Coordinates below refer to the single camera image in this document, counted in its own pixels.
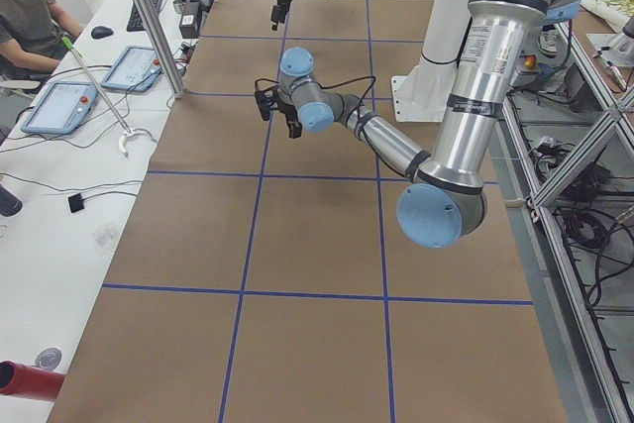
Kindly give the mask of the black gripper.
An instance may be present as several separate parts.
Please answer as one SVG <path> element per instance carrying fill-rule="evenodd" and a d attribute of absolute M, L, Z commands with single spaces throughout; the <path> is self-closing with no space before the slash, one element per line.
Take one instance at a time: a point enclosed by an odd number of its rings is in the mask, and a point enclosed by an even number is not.
<path fill-rule="evenodd" d="M 285 23 L 285 15 L 288 14 L 292 0 L 275 0 L 276 3 L 271 9 L 270 21 L 271 29 L 278 30 L 280 24 Z"/>
<path fill-rule="evenodd" d="M 264 121 L 270 120 L 271 111 L 280 112 L 286 121 L 289 139 L 299 139 L 302 136 L 302 125 L 298 120 L 296 108 L 281 98 L 277 90 L 269 96 L 266 92 L 256 91 L 256 103 Z"/>

